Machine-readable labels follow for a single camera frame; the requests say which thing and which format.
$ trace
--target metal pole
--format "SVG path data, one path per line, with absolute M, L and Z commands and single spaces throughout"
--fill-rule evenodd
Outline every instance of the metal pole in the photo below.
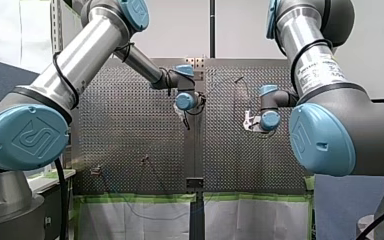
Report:
M 216 57 L 216 0 L 210 0 L 210 58 Z

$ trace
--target pegboard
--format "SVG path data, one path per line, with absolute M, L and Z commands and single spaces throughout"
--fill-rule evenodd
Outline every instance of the pegboard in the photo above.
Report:
M 75 193 L 184 193 L 184 126 L 174 97 L 109 59 L 75 114 Z M 91 174 L 97 166 L 101 175 Z
M 245 131 L 245 110 L 259 114 L 258 90 L 264 84 L 290 89 L 283 60 L 207 60 L 207 107 L 203 164 L 206 191 L 279 194 L 305 192 L 306 171 L 289 143 L 291 109 L 280 110 L 282 122 L 268 138 Z
M 154 62 L 171 67 L 185 60 Z M 185 166 L 201 166 L 205 191 L 305 193 L 306 172 L 289 145 L 290 109 L 280 111 L 283 121 L 270 139 L 242 127 L 246 109 L 258 113 L 261 85 L 291 87 L 287 62 L 206 59 L 205 68 L 205 115 L 197 129 L 186 131 L 173 110 L 174 93 L 151 90 L 139 74 L 110 59 L 74 114 L 75 193 L 185 193 L 186 177 L 196 173 Z M 98 165 L 102 176 L 90 173 Z

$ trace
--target metal frame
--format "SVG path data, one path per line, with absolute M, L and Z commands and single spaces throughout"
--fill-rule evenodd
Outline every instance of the metal frame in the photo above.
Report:
M 174 65 L 178 65 L 178 64 L 184 64 L 184 63 L 190 63 L 191 62 L 191 59 L 183 59 L 183 58 L 172 58 L 172 59 L 167 59 L 167 58 L 162 58 L 162 59 L 154 59 L 154 62 L 159 65 L 159 66 L 165 66 L 165 67 L 172 67 Z M 290 83 L 289 83 L 289 77 L 288 77 L 288 67 L 287 67 L 287 62 L 284 61 L 284 60 L 254 60 L 254 59 L 241 59 L 241 60 L 236 60 L 236 59 L 205 59 L 205 68 L 206 68 L 206 81 L 197 81 L 196 82 L 196 89 L 197 91 L 201 91 L 201 92 L 207 92 L 207 88 L 209 88 L 209 91 L 210 91 L 210 94 L 213 94 L 211 93 L 214 89 L 219 89 L 219 88 L 223 88 L 223 86 L 220 86 L 220 85 L 214 85 L 214 82 L 213 82 L 213 78 L 217 77 L 217 74 L 218 73 L 223 73 L 223 69 L 217 69 L 218 67 L 222 67 L 224 69 L 228 68 L 228 72 L 233 72 L 233 71 L 245 71 L 245 74 L 251 74 L 250 79 L 254 79 L 253 82 L 252 82 L 252 89 L 251 91 L 253 92 L 253 94 L 256 94 L 258 91 L 258 86 L 259 84 L 267 84 L 269 82 L 267 81 L 270 81 L 270 80 L 266 80 L 264 79 L 265 76 L 267 75 L 258 75 L 260 71 L 264 71 L 265 68 L 273 68 L 272 71 L 274 71 L 274 73 L 271 73 L 271 80 L 272 81 L 276 81 L 276 83 L 279 85 L 280 88 L 282 89 L 288 89 L 290 88 Z M 121 65 L 121 62 L 118 60 L 118 59 L 110 59 L 105 68 L 111 68 L 111 67 L 119 67 L 119 66 L 122 66 Z M 138 81 L 143 81 L 144 83 L 146 83 L 146 81 L 142 78 L 138 78 L 137 79 Z M 230 91 L 230 97 L 232 96 L 231 95 L 231 89 L 229 90 L 229 88 L 226 88 L 224 89 L 223 91 Z M 224 104 L 230 104 L 229 101 L 231 99 L 224 99 L 223 101 L 226 101 Z M 191 192 L 191 193 L 197 193 L 197 192 L 202 192 L 204 191 L 227 191 L 227 192 L 230 192 L 230 191 L 247 191 L 247 192 L 265 192 L 265 193 L 279 193 L 279 194 L 305 194 L 305 182 L 304 182 L 304 179 L 302 178 L 303 176 L 305 176 L 306 173 L 305 170 L 299 166 L 299 164 L 295 161 L 295 159 L 293 158 L 293 154 L 292 152 L 290 151 L 290 147 L 289 147 L 289 140 L 287 138 L 287 126 L 286 126 L 286 122 L 287 121 L 284 121 L 283 123 L 283 127 L 279 128 L 279 132 L 277 135 L 275 135 L 275 137 L 273 137 L 273 139 L 271 140 L 268 140 L 266 142 L 264 141 L 253 141 L 253 144 L 254 146 L 251 146 L 251 148 L 249 148 L 247 151 L 251 151 L 251 152 L 254 152 L 253 149 L 257 150 L 261 147 L 265 147 L 266 150 L 263 151 L 264 154 L 269 154 L 270 156 L 262 156 L 261 157 L 261 161 L 257 162 L 255 161 L 255 159 L 253 160 L 254 162 L 248 162 L 248 163 L 241 163 L 241 164 L 254 164 L 254 163 L 257 163 L 257 166 L 259 166 L 260 168 L 267 168 L 270 166 L 268 166 L 267 164 L 274 164 L 274 162 L 279 162 L 282 163 L 282 164 L 285 164 L 285 169 L 286 170 L 289 170 L 289 171 L 293 171 L 294 174 L 292 174 L 292 176 L 294 177 L 292 180 L 282 180 L 283 182 L 277 184 L 277 183 L 273 183 L 273 181 L 277 181 L 276 179 L 276 174 L 278 173 L 281 173 L 282 172 L 282 166 L 277 166 L 277 168 L 275 168 L 274 170 L 271 170 L 271 172 L 264 172 L 263 170 L 260 171 L 259 173 L 256 173 L 255 176 L 258 176 L 258 177 L 261 177 L 261 180 L 257 179 L 255 181 L 269 181 L 267 183 L 270 183 L 271 185 L 267 188 L 265 188 L 264 184 L 266 183 L 262 183 L 262 182 L 259 182 L 259 183 L 251 183 L 249 182 L 249 180 L 247 180 L 246 184 L 257 184 L 258 186 L 260 187 L 249 187 L 249 186 L 241 186 L 241 182 L 237 182 L 235 183 L 236 185 L 233 186 L 233 185 L 224 185 L 225 187 L 218 187 L 217 188 L 217 185 L 216 185 L 216 188 L 214 188 L 214 178 L 213 178 L 213 183 L 212 185 L 210 184 L 211 183 L 211 174 L 204 168 L 204 161 L 206 161 L 206 156 L 205 156 L 205 139 L 206 139 L 206 131 L 208 131 L 207 128 L 214 128 L 216 127 L 217 130 L 216 131 L 221 131 L 223 134 L 223 136 L 226 136 L 228 138 L 235 138 L 235 136 L 233 135 L 229 135 L 231 133 L 229 133 L 229 129 L 232 129 L 232 128 L 224 128 L 224 126 L 217 126 L 217 125 L 208 125 L 209 124 L 209 117 L 211 118 L 211 116 L 206 116 L 206 114 L 209 114 L 208 111 L 210 111 L 210 114 L 217 114 L 217 113 L 213 113 L 211 112 L 211 99 L 209 100 L 209 103 L 210 105 L 207 106 L 207 111 L 204 111 L 204 114 L 202 115 L 199 115 L 199 116 L 195 116 L 195 117 L 192 117 L 192 116 L 188 116 L 188 120 L 189 120 L 189 124 L 191 126 L 191 129 L 190 131 L 187 131 L 187 130 L 184 130 L 184 143 L 183 143 L 183 146 L 184 146 L 184 149 L 183 149 L 183 154 L 184 154 L 184 179 L 182 178 L 181 181 L 184 181 L 182 183 L 182 185 L 184 186 L 182 189 L 178 189 L 178 191 L 172 191 L 171 193 L 185 193 L 185 192 Z M 284 116 L 284 119 L 287 119 L 287 115 L 289 114 L 289 110 L 282 110 L 281 111 L 281 114 L 283 114 Z M 78 112 L 75 111 L 73 113 L 73 117 L 74 119 L 78 119 L 79 115 L 78 115 Z M 81 161 L 81 156 L 80 156 L 80 152 L 79 152 L 79 145 L 80 143 L 78 142 L 79 141 L 79 132 L 78 132 L 78 128 L 79 128 L 79 122 L 78 121 L 74 121 L 74 123 L 72 124 L 72 135 L 73 135 L 73 140 L 72 140 L 72 144 L 73 144 L 73 165 L 76 165 L 76 163 L 79 163 L 79 161 Z M 244 131 L 243 129 L 237 129 L 235 128 L 236 130 L 236 133 L 241 133 L 241 131 Z M 247 155 L 248 157 L 255 157 L 255 154 L 256 153 L 253 153 L 254 155 Z M 236 159 L 243 159 L 244 156 L 237 156 Z M 267 173 L 267 174 L 272 174 L 270 176 L 265 176 L 265 175 L 261 175 L 262 173 Z M 205 188 L 201 188 L 201 187 L 196 187 L 196 186 L 193 186 L 193 187 L 187 187 L 186 186 L 186 181 L 187 180 L 199 180 L 201 179 L 202 181 L 204 181 L 204 186 L 206 186 Z M 285 187 L 285 184 L 290 184 L 291 187 Z M 147 191 L 147 193 L 150 193 L 150 194 L 164 194 L 160 191 Z
M 51 1 L 51 36 L 52 51 L 54 53 L 61 51 L 63 49 L 61 0 Z

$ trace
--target wire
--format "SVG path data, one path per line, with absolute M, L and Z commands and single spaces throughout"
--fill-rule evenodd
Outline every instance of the wire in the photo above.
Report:
M 133 45 L 135 45 L 135 43 L 134 42 L 128 42 L 128 43 L 126 43 L 126 45 L 124 45 L 124 46 L 121 46 L 121 47 L 117 47 L 115 50 L 114 50 L 114 52 L 117 52 L 117 51 L 123 51 L 125 48 L 127 48 L 127 52 L 126 52 L 126 54 L 124 54 L 124 57 L 123 57 L 123 59 L 121 59 L 121 62 L 126 62 L 126 59 L 129 57 L 129 55 L 130 55 L 130 49 L 131 49 L 131 47 L 133 46 Z
M 163 68 L 163 67 L 160 67 L 160 69 L 165 72 L 165 75 L 163 74 L 161 77 L 164 77 L 164 80 L 165 80 L 165 84 L 167 86 L 167 95 L 170 97 L 171 96 L 171 76 L 169 74 L 169 72 L 167 71 L 166 68 Z
M 61 188 L 61 229 L 60 229 L 60 238 L 61 240 L 66 239 L 67 233 L 67 221 L 68 221 L 68 198 L 67 198 L 67 182 L 64 177 L 64 170 L 61 165 L 61 161 L 58 158 L 55 160 L 55 167 L 58 173 L 58 179 Z
M 364 231 L 358 235 L 356 240 L 365 240 L 367 235 L 373 231 L 379 224 L 381 224 L 384 221 L 384 214 L 382 214 L 380 217 L 378 217 L 374 222 L 372 222 Z
M 79 93 L 77 92 L 76 88 L 74 88 L 73 84 L 71 84 L 71 82 L 67 79 L 67 77 L 64 76 L 60 67 L 58 66 L 57 59 L 60 53 L 61 52 L 54 53 L 54 56 L 52 57 L 52 63 L 55 69 L 57 70 L 57 75 L 60 78 L 60 80 L 63 81 L 70 88 L 71 92 L 73 92 L 74 94 L 74 104 L 73 104 L 73 107 L 71 108 L 71 109 L 74 109 L 77 107 L 77 105 L 79 105 Z
M 199 112 L 197 113 L 191 113 L 191 112 L 188 112 L 188 111 L 185 111 L 187 114 L 191 115 L 191 116 L 198 116 L 199 114 L 201 114 L 203 111 L 204 111 L 204 108 L 205 108 L 205 103 L 200 105 L 202 106 L 201 109 L 199 110 Z
M 205 95 L 203 93 L 199 93 L 198 98 L 201 99 L 201 103 L 197 106 L 197 108 L 201 107 L 201 109 L 197 113 L 191 113 L 189 111 L 185 111 L 185 113 L 187 113 L 191 116 L 198 116 L 204 111 L 205 104 L 207 103 L 207 98 L 205 97 Z
M 185 118 L 183 119 L 183 124 L 185 124 L 186 129 L 189 131 L 191 130 L 191 126 L 189 125 L 187 112 L 183 111 L 183 114 L 185 115 Z
M 108 193 L 111 193 L 110 189 L 108 188 L 108 184 L 107 184 L 107 181 L 106 181 L 106 178 L 105 178 L 105 176 L 104 176 L 104 172 L 103 172 L 103 171 L 102 171 L 102 173 L 101 173 L 100 176 L 101 176 L 101 178 L 102 178 L 102 181 L 103 181 L 103 183 L 104 183 L 105 188 L 107 189 L 107 192 L 108 192 Z M 178 215 L 178 216 L 176 216 L 176 217 L 172 217 L 172 218 L 153 218 L 153 217 L 149 217 L 149 216 L 141 215 L 141 214 L 137 213 L 137 212 L 134 210 L 134 207 L 130 204 L 130 200 L 129 200 L 129 199 L 127 199 L 123 194 L 121 194 L 121 197 L 124 199 L 124 201 L 126 202 L 127 206 L 130 208 L 130 211 L 131 211 L 135 216 L 137 216 L 137 217 L 139 217 L 139 218 L 143 218 L 143 219 L 147 219 L 147 220 L 153 220 L 153 221 L 174 221 L 174 220 L 177 220 L 177 219 L 179 219 L 179 218 L 181 218 L 181 217 L 183 217 L 183 216 L 186 216 L 186 215 L 188 215 L 188 214 L 193 215 L 193 214 L 196 214 L 196 213 L 202 211 L 202 210 L 207 206 L 207 204 L 211 201 L 211 199 L 213 198 L 214 195 L 215 195 L 215 193 L 212 193 L 211 196 L 208 198 L 208 200 L 204 203 L 204 206 L 202 206 L 202 207 L 196 209 L 195 211 L 193 211 L 193 212 L 188 211 L 188 212 L 182 213 L 182 214 L 180 214 L 180 215 Z

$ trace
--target black cable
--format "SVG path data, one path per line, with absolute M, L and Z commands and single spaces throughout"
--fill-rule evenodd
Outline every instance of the black cable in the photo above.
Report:
M 71 92 L 73 92 L 73 94 L 74 94 L 74 104 L 73 104 L 73 107 L 71 107 L 71 109 L 74 109 L 75 107 L 77 107 L 77 105 L 79 105 L 79 93 L 74 88 L 73 84 L 71 84 L 71 82 L 67 79 L 67 77 L 64 76 L 60 67 L 58 66 L 57 59 L 58 59 L 58 55 L 60 53 L 61 52 L 55 52 L 54 53 L 54 56 L 52 57 L 52 60 L 53 60 L 52 63 L 54 64 L 54 67 L 57 70 L 58 77 L 61 79 L 61 81 L 63 81 L 65 84 L 67 84 L 67 86 L 70 88 Z
M 197 113 L 191 113 L 191 112 L 188 112 L 188 111 L 185 111 L 187 114 L 191 115 L 191 116 L 198 116 L 199 114 L 201 114 L 203 111 L 204 111 L 204 108 L 205 108 L 205 103 L 201 105 L 201 109 L 199 110 L 199 112 Z
M 324 45 L 324 44 L 326 44 L 332 50 L 333 46 L 332 46 L 331 41 L 329 41 L 327 39 L 317 39 L 317 40 L 305 45 L 303 48 L 301 48 L 301 50 L 295 56 L 294 61 L 292 61 L 292 65 L 291 65 L 291 82 L 292 82 L 292 86 L 294 87 L 295 92 L 298 92 L 297 86 L 295 83 L 295 68 L 297 67 L 299 59 L 302 57 L 302 55 L 304 55 L 304 53 L 306 53 L 312 47 L 318 46 L 318 45 Z
M 129 57 L 129 55 L 130 55 L 130 48 L 131 48 L 131 46 L 133 46 L 133 45 L 135 45 L 135 43 L 133 43 L 133 42 L 128 42 L 126 45 L 124 45 L 124 46 L 121 46 L 121 47 L 117 47 L 115 50 L 114 50 L 114 52 L 117 52 L 117 51 L 122 51 L 122 50 L 124 50 L 125 48 L 127 48 L 127 52 L 126 52 L 126 54 L 124 54 L 124 57 L 123 57 L 123 59 L 121 59 L 121 62 L 126 62 L 126 59 Z
M 189 114 L 191 116 L 198 116 L 204 111 L 205 104 L 207 102 L 207 98 L 202 93 L 199 93 L 199 98 L 201 98 L 201 103 L 197 106 L 197 108 L 201 107 L 201 109 L 197 113 L 191 113 L 189 111 L 185 111 L 187 114 Z
M 167 95 L 170 97 L 171 96 L 171 76 L 169 74 L 169 71 L 167 71 L 167 69 L 163 68 L 163 67 L 160 67 L 160 70 L 162 70 L 163 72 L 165 72 L 165 75 L 163 74 L 162 77 L 164 77 L 164 80 L 165 80 L 165 83 L 166 83 L 166 86 L 167 86 Z
M 187 112 L 184 111 L 183 114 L 185 115 L 185 118 L 183 119 L 183 124 L 185 124 L 186 129 L 189 131 L 191 130 L 191 126 L 189 125 Z
M 379 224 L 381 224 L 382 222 L 384 221 L 384 214 L 382 214 L 380 217 L 378 217 L 377 219 L 375 219 L 375 221 L 373 221 L 366 229 L 364 229 L 364 231 L 358 235 L 357 239 L 356 240 L 365 240 L 367 235 L 373 231 L 373 229 L 375 229 Z
M 68 223 L 68 198 L 67 198 L 67 182 L 64 177 L 64 170 L 61 165 L 61 161 L 58 158 L 55 160 L 55 167 L 58 173 L 58 179 L 60 183 L 61 190 L 61 230 L 60 238 L 61 240 L 66 240 L 67 233 L 67 223 Z
M 99 176 L 101 176 L 101 179 L 103 181 L 104 187 L 105 187 L 106 191 L 108 192 L 108 194 L 111 193 L 111 191 L 110 191 L 110 189 L 108 187 L 108 183 L 107 183 L 106 177 L 104 176 L 104 172 L 102 171 L 102 173 Z M 178 215 L 176 217 L 172 217 L 172 218 L 153 218 L 153 217 L 148 217 L 148 216 L 141 215 L 141 214 L 137 213 L 134 210 L 134 207 L 130 204 L 130 200 L 129 199 L 127 199 L 123 194 L 121 194 L 121 197 L 124 199 L 124 201 L 126 202 L 127 206 L 130 208 L 130 211 L 135 216 L 137 216 L 139 218 L 143 218 L 143 219 L 147 219 L 147 220 L 154 220 L 154 221 L 174 221 L 174 220 L 177 220 L 177 219 L 179 219 L 179 218 L 181 218 L 183 216 L 186 216 L 188 214 L 193 215 L 193 214 L 196 214 L 198 212 L 201 212 L 202 209 L 204 209 L 207 206 L 207 204 L 211 201 L 211 199 L 214 197 L 214 195 L 215 195 L 215 193 L 212 193 L 211 196 L 208 198 L 208 200 L 205 202 L 204 206 L 196 209 L 195 211 L 193 211 L 193 212 L 188 211 L 188 212 L 182 213 L 182 214 L 180 214 L 180 215 Z

